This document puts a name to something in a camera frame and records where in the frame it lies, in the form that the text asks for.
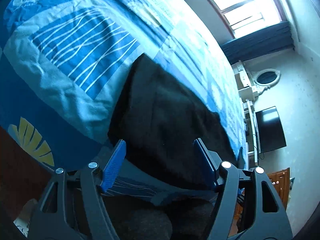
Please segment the folded black garment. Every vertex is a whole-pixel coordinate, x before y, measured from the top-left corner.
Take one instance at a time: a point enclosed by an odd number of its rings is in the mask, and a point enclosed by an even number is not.
[[[180,188],[207,189],[193,151],[197,138],[237,166],[219,115],[145,54],[132,64],[108,136],[114,145],[126,141],[136,167]]]

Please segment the bed sheet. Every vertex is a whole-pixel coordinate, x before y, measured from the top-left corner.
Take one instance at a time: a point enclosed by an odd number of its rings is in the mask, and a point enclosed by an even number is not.
[[[113,109],[146,53],[219,113],[248,168],[232,68],[184,0],[12,0],[1,33],[0,125],[38,161],[76,170],[110,147]]]

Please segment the window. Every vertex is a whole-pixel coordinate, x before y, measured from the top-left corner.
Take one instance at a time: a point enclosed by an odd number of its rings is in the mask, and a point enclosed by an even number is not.
[[[211,0],[236,38],[284,20],[278,0]]]

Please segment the television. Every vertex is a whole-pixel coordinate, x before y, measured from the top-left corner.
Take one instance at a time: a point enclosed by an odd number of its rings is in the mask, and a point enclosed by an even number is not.
[[[275,106],[256,112],[260,152],[269,152],[287,146],[280,117]]]

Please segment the window frame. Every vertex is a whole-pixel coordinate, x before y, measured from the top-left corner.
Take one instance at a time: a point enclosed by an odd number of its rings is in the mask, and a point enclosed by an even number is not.
[[[237,8],[239,8],[239,7],[247,4],[247,3],[249,3],[249,2],[252,2],[252,1],[254,1],[254,0],[245,0],[245,1],[242,1],[242,2],[239,2],[239,3],[236,3],[236,4],[234,4],[234,5],[231,5],[230,7],[225,8],[225,9],[223,9],[223,10],[220,10],[219,6],[215,3],[214,0],[208,0],[208,1],[211,3],[211,5],[212,5],[213,8],[215,9],[215,11],[220,15],[220,18],[223,20],[224,24],[226,25],[226,27],[228,28],[228,30],[230,31],[230,33],[231,33],[231,35],[233,36],[234,39],[235,39],[235,30],[232,28],[232,26],[233,26],[233,25],[236,25],[236,24],[238,24],[238,23],[240,23],[240,22],[242,22],[242,21],[244,21],[244,20],[247,20],[247,19],[253,17],[253,16],[250,16],[250,17],[248,17],[248,18],[246,18],[246,19],[243,19],[243,20],[241,20],[241,21],[239,21],[239,22],[231,25],[231,24],[229,23],[228,19],[225,17],[224,14],[225,14],[225,13],[228,13],[228,12],[230,12],[230,11],[233,11],[234,9],[237,9]],[[280,0],[273,0],[273,2],[274,2],[275,6],[276,6],[276,8],[277,8],[278,13],[279,13],[280,20],[281,20],[281,21],[286,21],[287,19],[286,19],[285,12],[284,12],[284,9],[283,9],[283,6],[282,6],[281,1],[280,1]],[[258,21],[258,20],[261,20],[261,19],[263,19],[263,15],[261,15],[261,18],[259,18],[259,19],[257,19],[257,20],[254,20],[254,21],[252,21],[252,22],[250,22],[250,23],[253,23],[253,22]]]

